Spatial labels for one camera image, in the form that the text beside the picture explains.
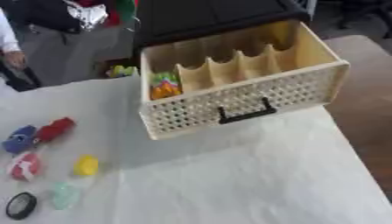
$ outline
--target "person's hand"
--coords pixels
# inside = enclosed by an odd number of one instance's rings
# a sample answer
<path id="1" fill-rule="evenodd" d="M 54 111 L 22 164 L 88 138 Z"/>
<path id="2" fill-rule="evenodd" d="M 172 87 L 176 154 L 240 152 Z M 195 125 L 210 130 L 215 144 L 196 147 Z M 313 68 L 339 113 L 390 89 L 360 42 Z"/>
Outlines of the person's hand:
<path id="1" fill-rule="evenodd" d="M 25 68 L 25 54 L 23 52 L 6 52 L 4 58 L 12 67 L 21 70 Z"/>

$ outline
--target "drawer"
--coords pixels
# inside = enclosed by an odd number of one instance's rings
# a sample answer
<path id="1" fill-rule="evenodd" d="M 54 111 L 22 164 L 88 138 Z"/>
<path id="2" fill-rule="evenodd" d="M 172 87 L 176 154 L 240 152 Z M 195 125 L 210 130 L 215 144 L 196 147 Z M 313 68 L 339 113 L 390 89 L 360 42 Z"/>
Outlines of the drawer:
<path id="1" fill-rule="evenodd" d="M 150 137 L 175 137 L 331 102 L 348 62 L 300 22 L 291 47 L 283 50 L 279 35 L 289 23 L 144 48 L 140 115 Z M 151 99 L 151 80 L 161 72 L 178 76 L 182 94 Z"/>

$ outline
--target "black drawer handle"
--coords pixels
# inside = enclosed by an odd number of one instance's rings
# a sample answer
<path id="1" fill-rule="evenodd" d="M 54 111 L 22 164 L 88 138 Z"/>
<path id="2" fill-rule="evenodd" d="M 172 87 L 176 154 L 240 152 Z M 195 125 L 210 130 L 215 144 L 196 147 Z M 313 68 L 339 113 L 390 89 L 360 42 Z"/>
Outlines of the black drawer handle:
<path id="1" fill-rule="evenodd" d="M 253 113 L 249 113 L 246 115 L 237 115 L 237 116 L 232 116 L 232 117 L 227 117 L 225 109 L 223 107 L 218 107 L 219 115 L 220 115 L 220 124 L 225 124 L 225 123 L 234 123 L 234 122 L 239 122 L 242 120 L 246 120 L 249 118 L 254 118 L 258 116 L 266 116 L 266 115 L 271 115 L 275 114 L 277 112 L 276 108 L 273 108 L 270 104 L 270 101 L 268 100 L 267 97 L 262 98 L 262 104 L 264 104 L 265 109 L 262 109 L 260 111 L 256 111 Z"/>

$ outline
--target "yellow ball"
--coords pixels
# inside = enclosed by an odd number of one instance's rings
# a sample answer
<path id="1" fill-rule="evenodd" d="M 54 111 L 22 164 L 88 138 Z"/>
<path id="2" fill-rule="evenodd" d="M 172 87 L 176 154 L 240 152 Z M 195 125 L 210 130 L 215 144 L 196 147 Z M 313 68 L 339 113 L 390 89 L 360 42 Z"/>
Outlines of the yellow ball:
<path id="1" fill-rule="evenodd" d="M 91 155 L 83 155 L 73 166 L 73 172 L 76 175 L 90 176 L 98 171 L 98 158 Z"/>

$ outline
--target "red toy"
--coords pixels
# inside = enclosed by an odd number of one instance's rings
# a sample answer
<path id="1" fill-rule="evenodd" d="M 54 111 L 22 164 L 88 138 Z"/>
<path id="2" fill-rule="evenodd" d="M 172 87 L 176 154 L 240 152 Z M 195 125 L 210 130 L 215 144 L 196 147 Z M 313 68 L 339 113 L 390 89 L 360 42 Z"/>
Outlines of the red toy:
<path id="1" fill-rule="evenodd" d="M 33 152 L 24 152 L 12 159 L 7 172 L 14 179 L 25 179 L 31 181 L 36 176 L 41 167 L 41 162 L 37 154 Z"/>
<path id="2" fill-rule="evenodd" d="M 44 126 L 37 131 L 35 135 L 36 143 L 50 142 L 70 130 L 74 125 L 75 122 L 68 117 L 56 120 L 52 124 Z"/>

